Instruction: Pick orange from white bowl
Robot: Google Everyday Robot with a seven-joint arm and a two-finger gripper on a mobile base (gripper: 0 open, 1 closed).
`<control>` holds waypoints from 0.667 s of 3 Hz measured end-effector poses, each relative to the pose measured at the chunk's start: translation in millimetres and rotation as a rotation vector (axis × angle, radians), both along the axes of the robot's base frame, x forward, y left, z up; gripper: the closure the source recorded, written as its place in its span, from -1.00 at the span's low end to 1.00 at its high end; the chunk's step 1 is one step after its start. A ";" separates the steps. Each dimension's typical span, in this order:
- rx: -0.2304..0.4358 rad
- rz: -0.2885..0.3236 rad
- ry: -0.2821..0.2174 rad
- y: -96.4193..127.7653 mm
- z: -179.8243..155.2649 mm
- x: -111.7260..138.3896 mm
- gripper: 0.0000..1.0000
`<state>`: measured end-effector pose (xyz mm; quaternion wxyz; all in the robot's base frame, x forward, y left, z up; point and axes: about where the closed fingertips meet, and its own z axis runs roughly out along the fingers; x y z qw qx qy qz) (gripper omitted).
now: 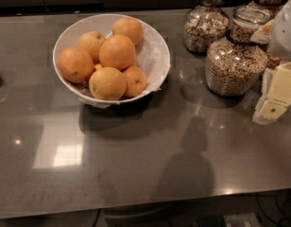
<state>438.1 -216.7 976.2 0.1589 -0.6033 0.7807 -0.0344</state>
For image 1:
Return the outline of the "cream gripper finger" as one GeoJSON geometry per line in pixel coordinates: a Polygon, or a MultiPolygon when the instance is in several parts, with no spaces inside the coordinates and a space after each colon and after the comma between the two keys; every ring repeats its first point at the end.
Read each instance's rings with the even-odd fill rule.
{"type": "Polygon", "coordinates": [[[270,20],[269,22],[261,26],[252,34],[250,40],[257,44],[268,44],[273,23],[274,21],[270,20]]]}
{"type": "Polygon", "coordinates": [[[291,106],[291,61],[274,70],[266,68],[261,92],[252,121],[268,125],[278,121],[291,106]]]}

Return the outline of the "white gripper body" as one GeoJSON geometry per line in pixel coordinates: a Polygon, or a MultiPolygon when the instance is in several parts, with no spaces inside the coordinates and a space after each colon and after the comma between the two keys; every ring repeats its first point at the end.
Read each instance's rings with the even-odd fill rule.
{"type": "Polygon", "coordinates": [[[270,32],[270,52],[282,61],[291,61],[291,0],[283,5],[270,32]]]}

